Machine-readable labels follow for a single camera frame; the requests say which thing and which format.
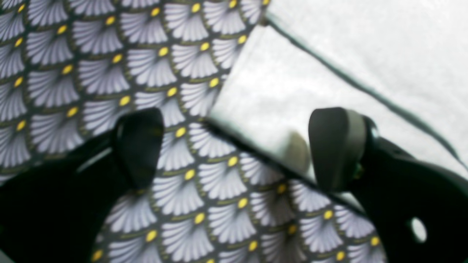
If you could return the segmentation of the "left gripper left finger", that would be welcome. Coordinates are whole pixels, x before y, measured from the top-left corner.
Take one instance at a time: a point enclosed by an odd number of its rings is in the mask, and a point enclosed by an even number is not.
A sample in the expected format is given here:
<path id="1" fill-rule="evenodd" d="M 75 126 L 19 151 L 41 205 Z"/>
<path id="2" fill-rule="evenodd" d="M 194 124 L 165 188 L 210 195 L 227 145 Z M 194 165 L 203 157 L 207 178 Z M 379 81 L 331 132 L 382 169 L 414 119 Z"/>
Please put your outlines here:
<path id="1" fill-rule="evenodd" d="M 85 263 L 119 198 L 149 187 L 165 125 L 158 108 L 121 116 L 114 128 L 1 186 L 1 251 L 15 263 Z"/>

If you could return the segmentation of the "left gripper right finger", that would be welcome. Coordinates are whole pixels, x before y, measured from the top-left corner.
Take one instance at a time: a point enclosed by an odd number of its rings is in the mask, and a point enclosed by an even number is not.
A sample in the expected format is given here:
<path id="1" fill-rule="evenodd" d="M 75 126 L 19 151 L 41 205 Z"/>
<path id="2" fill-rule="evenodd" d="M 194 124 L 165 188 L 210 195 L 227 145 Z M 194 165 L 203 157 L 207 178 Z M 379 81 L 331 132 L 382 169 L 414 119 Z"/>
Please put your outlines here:
<path id="1" fill-rule="evenodd" d="M 467 262 L 465 178 L 416 159 L 342 107 L 313 110 L 309 143 L 318 188 L 358 200 L 389 262 Z"/>

